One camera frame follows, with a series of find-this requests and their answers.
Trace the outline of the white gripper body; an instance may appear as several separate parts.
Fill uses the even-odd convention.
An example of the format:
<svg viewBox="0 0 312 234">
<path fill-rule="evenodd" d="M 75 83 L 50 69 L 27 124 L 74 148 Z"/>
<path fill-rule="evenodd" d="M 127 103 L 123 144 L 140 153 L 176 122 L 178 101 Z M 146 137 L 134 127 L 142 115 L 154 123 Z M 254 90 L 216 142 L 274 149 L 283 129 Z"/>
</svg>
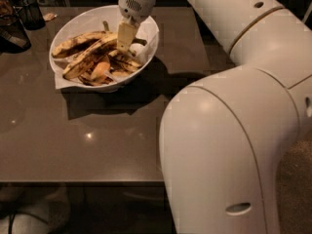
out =
<svg viewBox="0 0 312 234">
<path fill-rule="evenodd" d="M 156 0 L 118 0 L 118 6 L 124 21 L 141 24 L 151 14 Z"/>
</svg>

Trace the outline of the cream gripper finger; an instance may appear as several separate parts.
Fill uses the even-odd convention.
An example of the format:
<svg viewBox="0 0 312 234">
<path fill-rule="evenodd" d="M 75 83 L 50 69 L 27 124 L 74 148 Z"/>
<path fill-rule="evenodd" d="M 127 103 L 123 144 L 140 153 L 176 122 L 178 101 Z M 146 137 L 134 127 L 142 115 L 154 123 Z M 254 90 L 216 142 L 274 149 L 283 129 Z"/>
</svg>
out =
<svg viewBox="0 0 312 234">
<path fill-rule="evenodd" d="M 135 24 L 121 21 L 117 31 L 117 49 L 121 52 L 127 52 L 135 40 L 137 32 L 138 27 Z"/>
</svg>

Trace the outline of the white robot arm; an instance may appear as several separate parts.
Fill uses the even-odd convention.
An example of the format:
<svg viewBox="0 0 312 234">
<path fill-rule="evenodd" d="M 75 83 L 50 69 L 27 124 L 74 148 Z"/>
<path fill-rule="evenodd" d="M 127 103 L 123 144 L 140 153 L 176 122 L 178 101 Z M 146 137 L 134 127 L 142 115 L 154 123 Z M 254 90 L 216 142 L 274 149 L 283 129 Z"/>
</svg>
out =
<svg viewBox="0 0 312 234">
<path fill-rule="evenodd" d="M 276 0 L 187 0 L 230 56 L 168 104 L 162 174 L 177 234 L 280 234 L 276 172 L 311 131 L 312 31 Z"/>
</svg>

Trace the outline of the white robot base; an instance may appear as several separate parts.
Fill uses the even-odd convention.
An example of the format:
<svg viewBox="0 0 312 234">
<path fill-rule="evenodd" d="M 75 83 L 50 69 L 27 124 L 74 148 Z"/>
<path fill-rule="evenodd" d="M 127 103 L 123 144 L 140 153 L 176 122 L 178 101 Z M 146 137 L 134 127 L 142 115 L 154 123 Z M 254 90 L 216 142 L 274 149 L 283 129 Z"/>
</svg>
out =
<svg viewBox="0 0 312 234">
<path fill-rule="evenodd" d="M 63 234 L 70 212 L 63 184 L 0 188 L 0 234 Z"/>
</svg>

